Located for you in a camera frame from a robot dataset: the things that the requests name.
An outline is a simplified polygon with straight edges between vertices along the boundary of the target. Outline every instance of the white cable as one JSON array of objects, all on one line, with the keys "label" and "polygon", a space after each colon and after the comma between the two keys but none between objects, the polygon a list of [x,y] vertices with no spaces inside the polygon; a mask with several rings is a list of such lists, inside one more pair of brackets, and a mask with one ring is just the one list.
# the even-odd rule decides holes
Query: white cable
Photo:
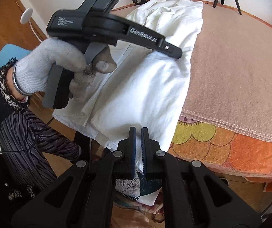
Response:
[{"label": "white cable", "polygon": [[35,33],[35,30],[33,29],[33,26],[32,26],[32,24],[31,24],[31,22],[30,22],[30,20],[29,20],[29,25],[30,25],[30,28],[31,28],[31,30],[33,31],[33,33],[34,33],[34,35],[37,37],[37,39],[42,43],[42,40],[38,37],[38,35]]}]

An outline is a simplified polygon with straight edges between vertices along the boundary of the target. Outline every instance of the white disc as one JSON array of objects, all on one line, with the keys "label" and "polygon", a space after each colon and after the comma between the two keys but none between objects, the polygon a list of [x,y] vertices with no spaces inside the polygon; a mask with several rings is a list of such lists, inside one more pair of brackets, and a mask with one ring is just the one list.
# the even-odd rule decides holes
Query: white disc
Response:
[{"label": "white disc", "polygon": [[32,14],[33,14],[32,8],[26,9],[21,16],[21,20],[20,20],[21,24],[23,24],[23,25],[26,24],[30,20]]}]

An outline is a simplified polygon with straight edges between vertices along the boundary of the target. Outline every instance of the white garment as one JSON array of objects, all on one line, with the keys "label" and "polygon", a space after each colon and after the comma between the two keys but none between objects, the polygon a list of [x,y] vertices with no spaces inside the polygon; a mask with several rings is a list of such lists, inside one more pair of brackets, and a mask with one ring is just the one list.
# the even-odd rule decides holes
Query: white garment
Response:
[{"label": "white garment", "polygon": [[164,36],[182,49],[174,59],[157,51],[126,42],[111,47],[118,68],[104,75],[99,88],[93,86],[84,104],[73,100],[53,116],[67,126],[95,139],[102,146],[117,149],[129,127],[137,130],[136,165],[142,172],[141,128],[163,151],[170,147],[190,83],[190,59],[202,28],[202,2],[151,0],[127,16]]}]

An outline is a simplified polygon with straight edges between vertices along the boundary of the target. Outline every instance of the silver bolt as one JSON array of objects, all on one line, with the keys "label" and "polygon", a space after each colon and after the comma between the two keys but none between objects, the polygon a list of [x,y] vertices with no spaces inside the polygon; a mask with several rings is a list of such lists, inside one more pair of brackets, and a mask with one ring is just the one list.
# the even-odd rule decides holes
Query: silver bolt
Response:
[{"label": "silver bolt", "polygon": [[192,161],[192,165],[193,165],[194,167],[201,167],[201,162],[198,161],[198,160],[194,160],[194,161]]},{"label": "silver bolt", "polygon": [[77,165],[77,167],[79,167],[79,168],[83,168],[83,167],[85,167],[86,162],[85,162],[84,160],[80,160],[80,161],[77,162],[76,165]]},{"label": "silver bolt", "polygon": [[163,156],[165,156],[165,152],[159,150],[159,151],[156,152],[156,155],[157,155],[158,157],[163,157]]},{"label": "silver bolt", "polygon": [[121,156],[123,155],[123,152],[121,152],[121,151],[115,151],[115,152],[113,153],[113,155],[114,155],[116,158],[119,158],[119,157],[121,157]]}]

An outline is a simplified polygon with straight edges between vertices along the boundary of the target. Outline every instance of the striped pants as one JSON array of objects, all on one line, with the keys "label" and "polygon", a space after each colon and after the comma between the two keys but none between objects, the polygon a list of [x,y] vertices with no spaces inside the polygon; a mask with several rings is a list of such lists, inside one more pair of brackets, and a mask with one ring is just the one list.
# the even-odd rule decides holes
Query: striped pants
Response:
[{"label": "striped pants", "polygon": [[45,123],[29,109],[11,114],[0,124],[0,146],[2,151],[28,152],[3,154],[13,179],[22,185],[46,188],[56,175],[42,152],[75,161],[81,153],[80,147],[65,136],[47,126],[39,138]]}]

